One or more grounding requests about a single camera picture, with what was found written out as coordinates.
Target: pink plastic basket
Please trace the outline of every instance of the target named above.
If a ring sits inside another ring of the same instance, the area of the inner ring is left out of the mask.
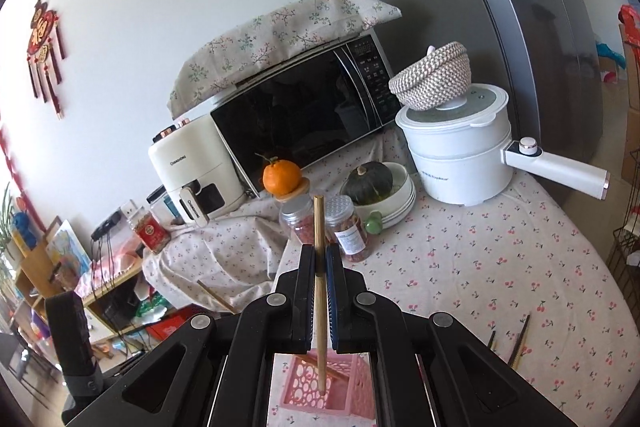
[[[316,350],[308,355],[316,359]],[[326,378],[326,393],[318,391],[318,368],[296,356],[291,357],[289,374],[280,397],[280,407],[296,411],[338,416],[351,414],[374,419],[376,405],[371,386],[369,364],[359,355],[327,352],[327,367],[349,378]]]

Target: black metal rack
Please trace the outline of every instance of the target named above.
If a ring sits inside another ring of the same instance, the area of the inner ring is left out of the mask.
[[[640,267],[626,263],[629,254],[640,250],[640,214],[634,211],[640,207],[640,149],[630,154],[636,162],[631,195],[626,205],[625,224],[613,231],[614,243],[607,259],[607,268],[622,291],[636,327],[640,329]]]

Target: metal screw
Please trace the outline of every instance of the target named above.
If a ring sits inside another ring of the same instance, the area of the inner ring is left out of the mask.
[[[269,306],[282,306],[285,302],[287,302],[287,298],[282,293],[272,293],[267,297]]]
[[[207,315],[196,315],[191,319],[191,327],[194,330],[203,330],[211,324],[211,319]]]
[[[448,328],[453,324],[453,317],[445,312],[438,312],[433,315],[433,323],[441,328]]]
[[[376,296],[373,293],[362,292],[356,296],[356,302],[363,306],[371,306],[376,301]]]

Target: pumpkin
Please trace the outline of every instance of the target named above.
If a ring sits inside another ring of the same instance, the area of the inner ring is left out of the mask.
[[[274,196],[292,192],[302,179],[300,167],[289,160],[265,158],[269,164],[262,171],[262,185]]]
[[[386,165],[367,162],[350,172],[340,194],[351,198],[353,204],[373,204],[389,197],[394,176]]]

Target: electric cooking pot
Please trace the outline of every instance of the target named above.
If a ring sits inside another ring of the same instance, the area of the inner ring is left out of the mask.
[[[438,107],[398,112],[396,123],[427,193],[444,203],[479,204],[504,190],[518,168],[603,200],[606,170],[543,152],[530,137],[511,139],[508,100],[500,87],[471,84],[465,95]]]

